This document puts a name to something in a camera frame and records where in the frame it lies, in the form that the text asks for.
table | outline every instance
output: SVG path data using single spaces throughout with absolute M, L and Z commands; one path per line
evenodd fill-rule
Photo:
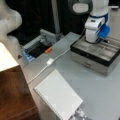
M 42 54 L 26 66 L 23 69 L 26 80 L 29 81 L 33 78 L 46 66 L 46 62 L 50 58 L 56 58 L 59 54 L 63 53 L 78 38 L 79 35 L 69 33 L 53 46 L 53 51 L 50 54 Z M 54 69 L 61 73 L 83 99 L 82 109 L 89 118 L 93 120 L 117 120 L 120 117 L 120 64 L 108 76 L 103 76 L 74 62 L 71 59 L 71 53 L 68 52 L 33 82 L 29 83 L 29 88 L 39 108 L 39 112 L 41 112 L 45 120 L 53 120 L 56 117 L 49 108 L 45 108 L 46 105 L 41 104 L 43 102 L 37 93 L 35 93 L 34 88 Z

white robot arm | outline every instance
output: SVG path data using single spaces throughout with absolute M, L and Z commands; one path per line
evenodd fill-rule
M 0 42 L 7 47 L 15 60 L 23 67 L 27 64 L 27 60 L 21 51 L 20 44 L 17 38 L 7 35 L 21 24 L 21 15 L 10 9 L 5 0 L 0 0 Z
M 82 15 L 90 13 L 86 28 L 86 41 L 97 43 L 98 38 L 105 39 L 110 28 L 109 24 L 109 0 L 69 0 L 69 8 L 73 14 Z

